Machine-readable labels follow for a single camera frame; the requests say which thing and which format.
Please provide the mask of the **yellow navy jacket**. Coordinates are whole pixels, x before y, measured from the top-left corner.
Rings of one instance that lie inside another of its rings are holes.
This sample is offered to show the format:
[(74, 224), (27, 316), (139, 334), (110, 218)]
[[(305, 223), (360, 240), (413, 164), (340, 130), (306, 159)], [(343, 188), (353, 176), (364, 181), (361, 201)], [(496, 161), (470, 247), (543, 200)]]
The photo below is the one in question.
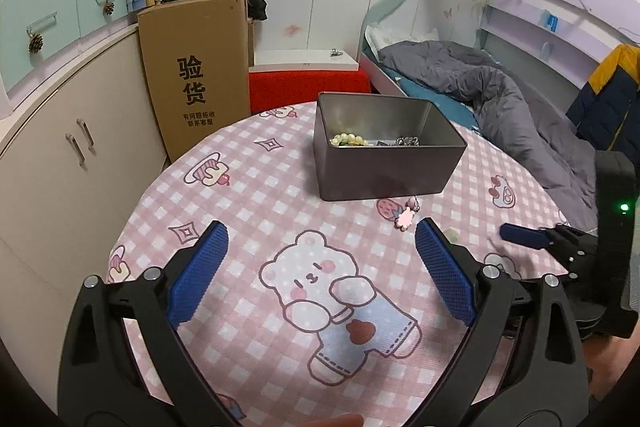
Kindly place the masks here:
[(614, 150), (639, 169), (639, 48), (620, 44), (589, 76), (566, 112), (578, 138)]

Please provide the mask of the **pink charm keychain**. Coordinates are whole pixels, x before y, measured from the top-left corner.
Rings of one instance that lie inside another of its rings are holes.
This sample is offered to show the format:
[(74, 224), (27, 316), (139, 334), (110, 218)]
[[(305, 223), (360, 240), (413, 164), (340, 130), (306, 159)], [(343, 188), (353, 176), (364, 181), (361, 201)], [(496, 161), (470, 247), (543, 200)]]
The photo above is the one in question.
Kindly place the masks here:
[(395, 218), (395, 228), (401, 232), (408, 231), (413, 225), (414, 218), (420, 211), (420, 202), (416, 196), (411, 196), (405, 202), (405, 207)]

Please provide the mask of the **brown cardboard box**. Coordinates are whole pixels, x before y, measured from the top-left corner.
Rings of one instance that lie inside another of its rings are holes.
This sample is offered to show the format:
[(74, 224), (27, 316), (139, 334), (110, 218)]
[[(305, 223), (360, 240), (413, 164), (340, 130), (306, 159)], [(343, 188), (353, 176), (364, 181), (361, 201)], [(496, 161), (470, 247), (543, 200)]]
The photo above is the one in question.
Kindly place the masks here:
[(177, 0), (138, 14), (145, 78), (175, 161), (250, 117), (247, 0)]

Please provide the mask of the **beige low cabinet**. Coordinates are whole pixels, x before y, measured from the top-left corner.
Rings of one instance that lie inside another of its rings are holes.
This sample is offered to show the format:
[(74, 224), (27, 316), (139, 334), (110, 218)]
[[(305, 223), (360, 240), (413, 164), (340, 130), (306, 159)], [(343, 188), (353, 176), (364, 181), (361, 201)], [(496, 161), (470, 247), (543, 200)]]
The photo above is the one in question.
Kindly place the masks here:
[(1, 123), (1, 339), (54, 407), (81, 282), (166, 158), (129, 27), (81, 53)]

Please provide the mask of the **red storage bench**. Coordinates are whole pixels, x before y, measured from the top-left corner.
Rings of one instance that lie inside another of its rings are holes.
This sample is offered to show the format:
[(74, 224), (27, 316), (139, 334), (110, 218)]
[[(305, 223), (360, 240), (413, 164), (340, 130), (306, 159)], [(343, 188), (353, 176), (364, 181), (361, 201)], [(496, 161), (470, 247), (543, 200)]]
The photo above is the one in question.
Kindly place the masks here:
[(314, 102), (321, 92), (371, 92), (368, 74), (336, 49), (260, 51), (248, 75), (253, 114)]

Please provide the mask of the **grey duvet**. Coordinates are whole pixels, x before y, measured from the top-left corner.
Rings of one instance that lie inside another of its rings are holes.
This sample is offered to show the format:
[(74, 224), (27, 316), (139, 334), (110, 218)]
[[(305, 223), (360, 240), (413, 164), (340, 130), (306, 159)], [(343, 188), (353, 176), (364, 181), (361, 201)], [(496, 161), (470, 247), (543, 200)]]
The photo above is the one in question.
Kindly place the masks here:
[(596, 150), (509, 69), (452, 41), (401, 41), (378, 50), (378, 60), (472, 106), (484, 138), (528, 170), (573, 227), (597, 226)]

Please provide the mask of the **grey metal tin box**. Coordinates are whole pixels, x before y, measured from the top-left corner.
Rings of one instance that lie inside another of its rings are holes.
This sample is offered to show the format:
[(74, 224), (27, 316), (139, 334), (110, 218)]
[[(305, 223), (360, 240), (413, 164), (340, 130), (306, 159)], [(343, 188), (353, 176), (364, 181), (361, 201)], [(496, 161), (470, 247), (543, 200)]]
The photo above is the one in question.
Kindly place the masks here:
[(466, 141), (416, 98), (322, 92), (314, 121), (319, 195), (327, 202), (444, 191)]

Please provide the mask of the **teal drawer unit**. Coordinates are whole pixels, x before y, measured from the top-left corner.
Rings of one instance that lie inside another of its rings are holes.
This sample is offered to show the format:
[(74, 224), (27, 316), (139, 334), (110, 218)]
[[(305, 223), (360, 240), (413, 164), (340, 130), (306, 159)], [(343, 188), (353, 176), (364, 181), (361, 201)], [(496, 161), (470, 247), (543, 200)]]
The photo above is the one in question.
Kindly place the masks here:
[(11, 90), (53, 54), (127, 13), (126, 0), (2, 0), (3, 86)]

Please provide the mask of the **teal bed sheet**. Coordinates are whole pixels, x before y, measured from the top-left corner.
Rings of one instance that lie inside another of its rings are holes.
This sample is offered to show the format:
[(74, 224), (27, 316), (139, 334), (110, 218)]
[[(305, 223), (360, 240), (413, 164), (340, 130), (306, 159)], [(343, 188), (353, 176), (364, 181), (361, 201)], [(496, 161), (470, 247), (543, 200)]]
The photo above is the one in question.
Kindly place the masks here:
[(438, 93), (429, 87), (423, 86), (420, 82), (406, 78), (400, 75), (399, 72), (389, 70), (387, 75), (397, 83), (397, 86), (408, 98), (420, 98), (420, 100), (432, 102), (455, 124), (460, 124), (466, 129), (480, 133), (480, 126), (477, 124), (471, 107), (450, 98), (446, 94)]

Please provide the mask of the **pink checkered bear tablecloth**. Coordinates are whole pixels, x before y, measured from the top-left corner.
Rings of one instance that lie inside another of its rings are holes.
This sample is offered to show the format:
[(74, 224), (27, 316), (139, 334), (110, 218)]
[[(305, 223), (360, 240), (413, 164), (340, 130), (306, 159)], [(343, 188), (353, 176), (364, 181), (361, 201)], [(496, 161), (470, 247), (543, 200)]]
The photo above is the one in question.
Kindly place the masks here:
[(562, 220), (517, 162), (463, 130), (465, 151), (435, 195), (326, 202), (318, 193), (314, 104), (271, 109), (194, 146), (146, 190), (111, 252), (106, 278), (161, 267), (210, 222), (229, 250), (179, 335), (247, 426), (347, 413), (398, 426), (431, 391), (464, 326), (442, 303), (397, 228), (408, 206), (473, 256), (516, 279), (560, 271), (543, 251), (499, 239), (506, 222)]

